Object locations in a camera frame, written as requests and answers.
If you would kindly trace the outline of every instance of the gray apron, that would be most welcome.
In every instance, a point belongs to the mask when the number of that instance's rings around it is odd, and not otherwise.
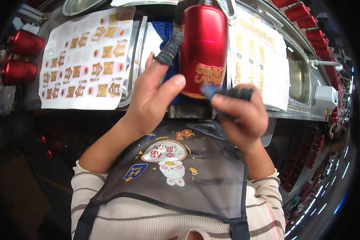
[[[230,224],[232,239],[249,240],[247,165],[212,121],[172,121],[132,143],[81,215],[74,240],[88,239],[100,205],[130,197],[181,214]]]

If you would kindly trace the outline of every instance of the metal tray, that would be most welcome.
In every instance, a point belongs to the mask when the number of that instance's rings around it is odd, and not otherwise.
[[[62,6],[62,14],[65,16],[74,16],[84,12],[89,13],[91,8],[99,7],[106,1],[108,0],[66,0]]]

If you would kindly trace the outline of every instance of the faucet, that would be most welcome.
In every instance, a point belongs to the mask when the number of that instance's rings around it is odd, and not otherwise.
[[[331,61],[318,61],[318,60],[309,60],[307,59],[307,64],[317,70],[317,65],[327,65],[327,66],[334,66],[335,71],[343,70],[343,65],[338,62],[331,62]]]

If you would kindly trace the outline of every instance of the striped sweater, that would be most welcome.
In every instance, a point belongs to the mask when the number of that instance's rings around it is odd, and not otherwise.
[[[107,178],[107,174],[83,169],[79,161],[73,170],[72,239],[86,205]],[[285,219],[278,175],[275,169],[269,177],[247,182],[245,206],[251,240],[284,239]],[[219,220],[179,214],[127,197],[119,197],[100,206],[89,239],[186,240],[190,231],[199,232],[205,240],[231,239],[230,225]]]

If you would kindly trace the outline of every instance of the blue cloth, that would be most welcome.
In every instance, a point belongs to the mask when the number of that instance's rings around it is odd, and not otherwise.
[[[163,47],[167,44],[167,42],[172,37],[173,32],[173,22],[170,20],[170,22],[164,21],[164,22],[156,22],[152,21],[152,25],[154,26],[155,30],[163,40],[163,42],[160,44],[160,49],[163,49]],[[170,79],[173,75],[179,73],[179,54],[175,56],[175,59],[173,60],[173,66],[169,67],[167,74],[165,75],[164,81],[167,81]],[[173,99],[171,102],[171,105],[177,105],[179,103],[205,103],[205,100],[198,100],[193,98],[188,98],[184,96],[183,94],[178,94],[176,98]]]

